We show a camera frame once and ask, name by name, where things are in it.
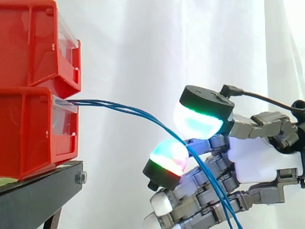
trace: blue wire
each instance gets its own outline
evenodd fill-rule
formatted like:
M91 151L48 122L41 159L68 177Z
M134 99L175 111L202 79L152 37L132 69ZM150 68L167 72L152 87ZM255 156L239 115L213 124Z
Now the blue wire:
M120 111L123 113L127 113L127 114L132 114L135 116L139 116L139 117L143 117L146 118L156 124L158 124L159 126L161 126L165 131L167 131L171 136L173 136L174 138L176 138L179 142L181 142L183 145L185 145L187 147L187 149L189 150L190 154L194 157L194 159L196 160L196 162L199 164L199 166L201 167L201 169L203 170L203 172L205 173L205 175L207 176L207 178L209 179L212 187L214 188L217 196L219 197L219 200L223 206L224 209L224 214L226 216L227 222L229 224L230 229L233 229L232 224L230 222L230 218L228 216L227 210L228 209L231 213L231 215L233 216L237 226L239 229L242 229L243 227L241 226L241 224L239 223L237 216L231 206L231 203L227 197L227 195L225 194L224 190L221 188L221 186L219 185L218 181L216 180L216 178L212 175L210 169L205 165L205 163L201 160L201 158L197 155L197 153L193 150L193 148L191 148L190 146L188 146L176 133L174 133L172 130L170 130L169 128L167 128L164 124L162 124L157 118L155 118L153 115L147 113L146 111L143 111L141 109L135 108L135 107L130 107L130 106L125 106L122 104L118 104L118 103L114 103L114 102L109 102L109 101L104 101L104 100L69 100L69 102L74 103L75 105L82 105L82 106L101 106L101 107L107 107L116 111Z
M124 105L116 104L116 103L112 103L112 102L108 102L108 103L109 103L109 104L114 104L114 105L104 105L104 104L100 104L100 103L98 103L98 102L89 101L89 100L83 100L83 101L80 101L80 102L81 102L81 103L86 103L86 104L79 104L79 105L86 105L86 106L92 106L92 105L94 105L94 106L104 106L104 107L108 107L108 108L110 108L110 109L114 109L114 110L117 110L117 111L121 111L121 112L128 113L128 114L133 114L133 115L136 115L136 116L140 116L140 117L144 117L144 118L146 118L146 119L149 119L150 121L153 121L154 123L156 123L156 124L160 125L161 127L163 127L169 134L171 134L173 137L175 137L177 140L179 140L182 144L184 144L185 146L187 146L187 144L186 144L182 139L180 139L179 136L177 136L173 131L171 131L171 130L168 129L166 126L164 126L160 121L158 121L158 120L157 120L155 117L153 117L152 115L149 115L149 117L148 117L146 114L143 115L143 114L138 114L138 113L134 113L134 112L129 112L129 111L126 111L126 110L121 110L120 108L128 108L128 109L131 108L131 109L133 109L133 110L136 110L137 112L138 112L138 111L143 112L143 111L140 110L140 109L137 109L137 108L134 108L134 107L128 107L128 106L124 106ZM196 156L198 156L198 155L196 154L196 152L194 152L194 151L191 151L191 154L194 154L194 155L195 155L194 158L196 158ZM196 160L197 160L197 162L198 162L198 164L199 164L200 167L202 167L202 168L205 167L205 168L203 169L203 171L206 173L206 175L208 174L207 177L208 177L208 179L210 180L210 182L211 182L213 188L215 189L215 192L216 192L216 194L218 195L218 197L219 197L219 199L220 199L220 201L221 201L221 204L223 205L224 213L225 213L225 216L226 216L226 218L227 218L228 224L229 224L230 228L233 228L232 225L231 225L231 222L230 222L230 218L229 218L229 216L227 215L227 212L226 212L226 208L228 208L229 211L230 211L230 213L233 215L233 217L235 216L235 213L234 213L232 207L230 206L230 205L231 205L230 202L228 201L228 203L225 203L225 202L223 201L223 198L221 197L221 195L220 195L220 193L219 193L219 191L218 191L217 189L220 189L220 190L222 191L222 193L224 193L224 191L222 190L222 188L221 188L220 185L218 184L217 180L213 177L212 173L209 171L209 168L206 167L206 165L203 163L203 161L202 161L199 157L196 158ZM237 221L236 223L237 223L237 225L238 225L238 228L242 228L241 225L240 225L240 223L239 223L238 221Z

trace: metal bolt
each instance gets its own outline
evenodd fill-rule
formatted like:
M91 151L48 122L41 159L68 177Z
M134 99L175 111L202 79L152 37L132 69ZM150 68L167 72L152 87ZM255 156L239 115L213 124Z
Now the metal bolt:
M86 184L87 182L87 172L82 171L75 175L75 183L76 184Z

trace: glowing dome light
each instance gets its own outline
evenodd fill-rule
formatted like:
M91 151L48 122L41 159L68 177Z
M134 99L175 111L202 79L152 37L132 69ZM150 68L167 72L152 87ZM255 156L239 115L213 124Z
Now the glowing dome light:
M150 154L153 162L177 176L182 176L188 158L188 150L176 139L161 142Z
M187 138L209 139L223 125L218 118L197 113L178 103L174 111L174 122Z

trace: white curtain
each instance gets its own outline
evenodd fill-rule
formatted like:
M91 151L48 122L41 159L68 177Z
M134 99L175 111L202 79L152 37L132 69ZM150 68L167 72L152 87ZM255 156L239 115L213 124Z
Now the white curtain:
M292 42L280 0L57 2L82 41L82 92L75 98L139 107L176 130L173 110L186 84L220 90L226 83L286 104L303 96L298 54L304 39L298 24L291 27L297 34ZM286 3L296 25L292 12L300 7L293 0ZM234 101L242 115L269 109L251 98ZM140 229L152 211L153 194L142 169L166 138L161 128L141 118L81 108L78 159L84 160L88 183L64 206L59 229ZM294 202L254 206L238 217L245 229L304 228L301 193Z

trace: red plastic drawer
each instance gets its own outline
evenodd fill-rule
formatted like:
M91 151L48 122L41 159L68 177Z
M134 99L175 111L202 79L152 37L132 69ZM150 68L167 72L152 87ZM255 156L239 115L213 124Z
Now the red plastic drawer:
M78 153L78 107L42 87L0 88L0 177L23 180Z
M53 0L0 0L0 86L81 90L81 44Z

